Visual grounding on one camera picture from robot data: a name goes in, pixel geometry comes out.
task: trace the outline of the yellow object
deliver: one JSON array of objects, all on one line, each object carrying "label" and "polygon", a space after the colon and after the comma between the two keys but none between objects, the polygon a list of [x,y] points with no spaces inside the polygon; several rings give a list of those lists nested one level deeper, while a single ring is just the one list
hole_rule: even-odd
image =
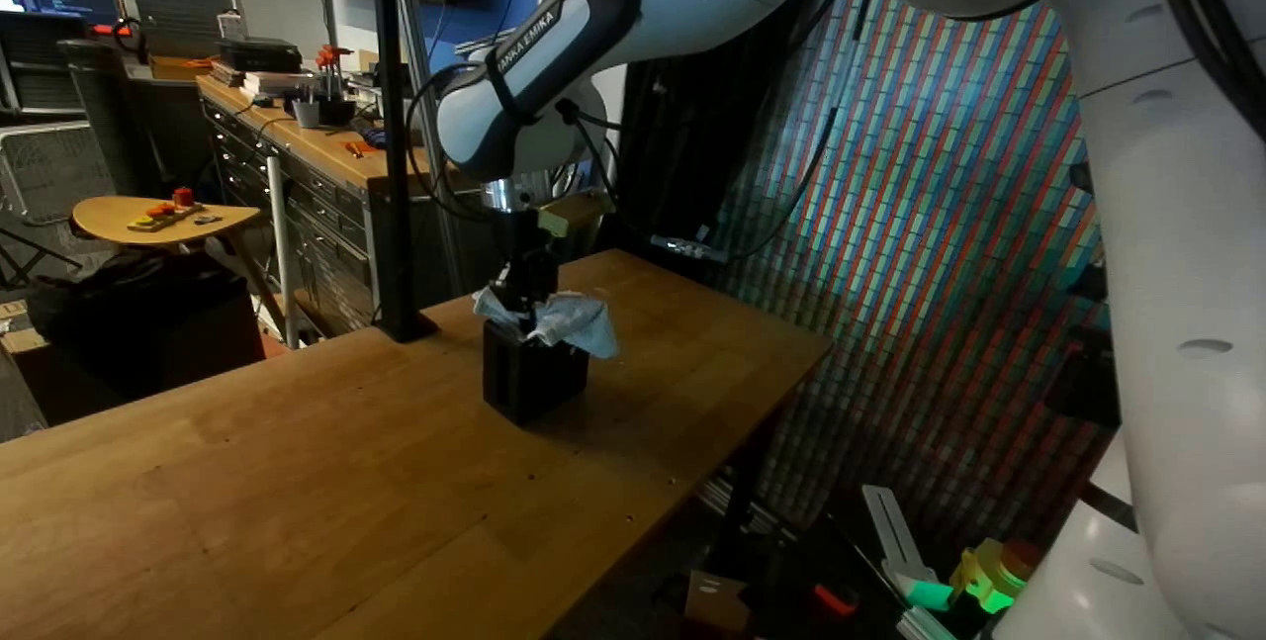
[{"label": "yellow object", "polygon": [[962,563],[950,577],[950,586],[953,586],[953,601],[967,591],[976,596],[985,612],[996,613],[1010,607],[1027,583],[1004,567],[1001,543],[985,539],[976,549],[963,550]]}]

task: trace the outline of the black pole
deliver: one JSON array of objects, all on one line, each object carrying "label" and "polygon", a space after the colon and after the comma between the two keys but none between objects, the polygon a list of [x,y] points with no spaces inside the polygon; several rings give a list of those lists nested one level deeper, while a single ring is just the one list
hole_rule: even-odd
[{"label": "black pole", "polygon": [[373,0],[379,18],[379,83],[382,87],[382,120],[387,132],[387,194],[391,225],[386,247],[376,257],[385,257],[379,272],[379,306],[382,319],[379,329],[398,343],[415,342],[439,330],[413,302],[413,243],[409,220],[409,172],[405,168],[405,145],[409,132],[404,123],[404,90],[400,87],[400,9],[398,0]]}]

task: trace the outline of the workbench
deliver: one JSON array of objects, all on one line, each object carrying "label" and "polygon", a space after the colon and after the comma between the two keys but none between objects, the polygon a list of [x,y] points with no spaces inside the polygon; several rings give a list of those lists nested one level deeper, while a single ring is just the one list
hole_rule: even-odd
[{"label": "workbench", "polygon": [[[276,157],[285,181],[285,257],[296,274],[295,301],[325,336],[370,325],[382,285],[398,278],[401,267],[389,247],[385,152],[354,157],[343,148],[361,140],[354,132],[300,128],[281,108],[251,106],[239,89],[209,76],[196,81],[224,204],[260,207],[267,215],[246,234],[251,255],[276,272],[266,167],[266,158]],[[432,202],[427,153],[415,148],[414,156],[425,183],[409,177],[413,297],[418,306],[430,306],[482,287],[501,259],[486,225],[452,220]],[[456,188],[458,197],[479,206],[479,188]]]},{"label": "workbench", "polygon": [[357,330],[4,443],[0,637],[541,637],[828,348],[623,252],[561,276],[622,353],[529,429],[482,401],[461,297],[422,342]]}]

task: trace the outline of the black trash bag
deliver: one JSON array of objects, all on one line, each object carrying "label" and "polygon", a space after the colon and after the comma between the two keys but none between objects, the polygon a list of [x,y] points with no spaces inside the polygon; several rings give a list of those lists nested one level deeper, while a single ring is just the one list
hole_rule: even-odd
[{"label": "black trash bag", "polygon": [[190,315],[244,293],[246,281],[204,252],[125,249],[81,281],[37,276],[30,324],[124,401],[162,392],[163,338]]}]

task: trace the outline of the striped backdrop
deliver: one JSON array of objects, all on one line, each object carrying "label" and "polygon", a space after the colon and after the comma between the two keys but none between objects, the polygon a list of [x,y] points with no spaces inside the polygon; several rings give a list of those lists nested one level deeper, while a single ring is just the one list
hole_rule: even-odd
[{"label": "striped backdrop", "polygon": [[1069,329],[1106,325],[1063,293],[1099,231],[1067,177],[1086,153],[1058,20],[874,0],[853,48],[860,3],[789,67],[722,212],[732,249],[768,234],[838,99],[804,204],[715,282],[836,339],[763,496],[803,524],[838,486],[885,483],[924,538],[1048,543],[1109,438],[1041,405]]}]

